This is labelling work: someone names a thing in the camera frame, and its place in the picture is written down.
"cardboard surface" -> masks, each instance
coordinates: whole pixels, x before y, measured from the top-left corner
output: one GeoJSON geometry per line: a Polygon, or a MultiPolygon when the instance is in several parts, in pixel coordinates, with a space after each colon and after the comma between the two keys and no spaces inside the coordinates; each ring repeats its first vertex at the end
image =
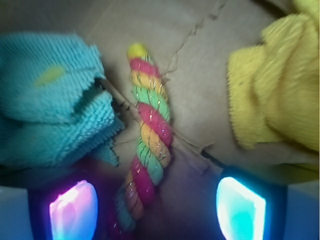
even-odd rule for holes
{"type": "MultiPolygon", "coordinates": [[[[319,162],[318,154],[287,143],[258,144],[254,150],[245,150],[233,136],[227,59],[232,51],[258,44],[261,30],[279,16],[261,1],[0,0],[0,32],[78,34],[98,46],[106,76],[133,105],[126,57],[130,44],[145,43],[161,72],[167,73],[172,125],[180,142],[172,150],[175,159],[156,202],[137,227],[140,239],[219,238],[213,201],[221,169],[194,153],[205,146],[225,164],[319,162]]],[[[118,179],[118,185],[113,181],[105,188],[110,195],[129,168],[139,136],[139,125],[125,107],[121,118],[126,129],[116,137],[114,148],[120,166],[87,162],[100,179],[118,179]]],[[[106,234],[104,221],[100,216],[100,237],[106,234]]]]}

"teal microfiber cloth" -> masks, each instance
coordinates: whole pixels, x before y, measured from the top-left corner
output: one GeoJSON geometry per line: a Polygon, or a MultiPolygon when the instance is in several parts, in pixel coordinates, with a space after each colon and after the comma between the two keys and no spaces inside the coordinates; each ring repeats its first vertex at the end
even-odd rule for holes
{"type": "Polygon", "coordinates": [[[100,53],[76,35],[0,35],[0,164],[59,167],[90,154],[117,165],[112,137],[124,124],[95,78],[105,78],[100,53]]]}

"glowing light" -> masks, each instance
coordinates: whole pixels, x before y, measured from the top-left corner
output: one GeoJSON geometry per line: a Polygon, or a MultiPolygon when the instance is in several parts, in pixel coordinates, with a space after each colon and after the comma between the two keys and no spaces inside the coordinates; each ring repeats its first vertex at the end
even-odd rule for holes
{"type": "Polygon", "coordinates": [[[227,240],[263,239],[266,200],[233,177],[225,177],[219,182],[216,211],[227,240]]]}
{"type": "Polygon", "coordinates": [[[92,239],[98,218],[98,198],[94,186],[78,182],[49,205],[53,240],[92,239]]]}

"twisted rope toy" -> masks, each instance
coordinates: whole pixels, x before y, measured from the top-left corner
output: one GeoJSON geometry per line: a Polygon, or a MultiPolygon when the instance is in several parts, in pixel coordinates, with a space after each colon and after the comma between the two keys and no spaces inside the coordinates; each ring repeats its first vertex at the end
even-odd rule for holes
{"type": "Polygon", "coordinates": [[[153,202],[154,186],[160,183],[163,168],[171,160],[170,109],[158,67],[140,43],[129,47],[127,58],[133,94],[139,101],[140,138],[125,183],[117,191],[114,207],[109,212],[107,224],[112,240],[133,239],[131,232],[136,221],[143,216],[144,207],[153,202]]]}

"yellow cloth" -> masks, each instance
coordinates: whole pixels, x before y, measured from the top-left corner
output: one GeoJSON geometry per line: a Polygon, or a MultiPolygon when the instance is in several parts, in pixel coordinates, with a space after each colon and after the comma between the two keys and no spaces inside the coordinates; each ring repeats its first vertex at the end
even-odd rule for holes
{"type": "Polygon", "coordinates": [[[262,31],[263,44],[228,62],[230,116],[239,144],[296,141],[319,151],[319,0],[262,31]]]}

